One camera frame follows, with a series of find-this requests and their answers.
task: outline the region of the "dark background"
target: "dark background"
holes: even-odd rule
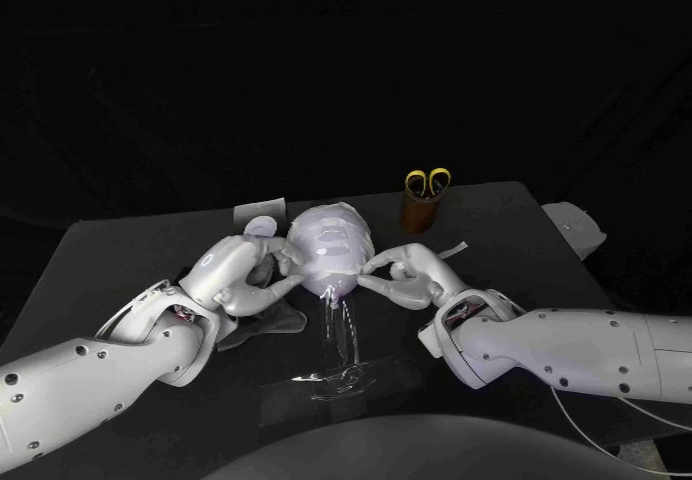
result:
[[[692,313],[687,11],[21,3],[0,9],[5,330],[74,222],[397,191],[437,166],[574,202],[619,302]]]

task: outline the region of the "pen holder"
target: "pen holder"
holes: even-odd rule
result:
[[[433,198],[423,198],[404,190],[400,223],[409,233],[423,233],[433,225],[443,196],[445,190]]]

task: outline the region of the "white cable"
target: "white cable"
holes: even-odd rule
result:
[[[655,413],[652,413],[649,410],[645,410],[636,403],[632,403],[626,398],[621,399],[632,408],[636,408],[645,415],[649,415],[652,418],[655,418],[660,422],[667,423],[672,427],[683,428],[684,430],[690,430],[692,432],[692,427],[688,427],[687,425],[681,425],[680,423],[672,422],[671,420],[667,420],[664,417],[660,417]]]
[[[560,397],[559,397],[559,392],[556,391],[556,389],[551,387],[551,390],[553,390],[553,395],[556,396],[556,400],[559,401],[559,405],[560,405],[560,409],[563,410],[563,413],[566,414],[566,417],[567,419],[570,420],[570,423],[573,424],[573,427],[574,429],[582,433],[582,436],[586,438],[586,440],[589,441],[589,443],[609,456],[609,457],[613,457],[618,461],[623,462],[625,464],[631,465],[631,467],[635,467],[638,468],[639,470],[642,470],[644,472],[648,472],[648,473],[654,473],[657,475],[668,475],[671,477],[692,477],[692,473],[675,473],[675,472],[660,472],[660,470],[649,470],[648,468],[642,468],[639,467],[638,465],[635,465],[634,463],[631,462],[626,462],[622,458],[619,458],[616,455],[613,455],[593,440],[592,438],[589,437],[589,435],[582,431],[582,428],[577,426],[577,423],[574,422],[573,420],[573,417],[570,416],[570,414],[567,413],[567,409],[566,409],[566,406],[563,405],[563,402],[560,401]]]

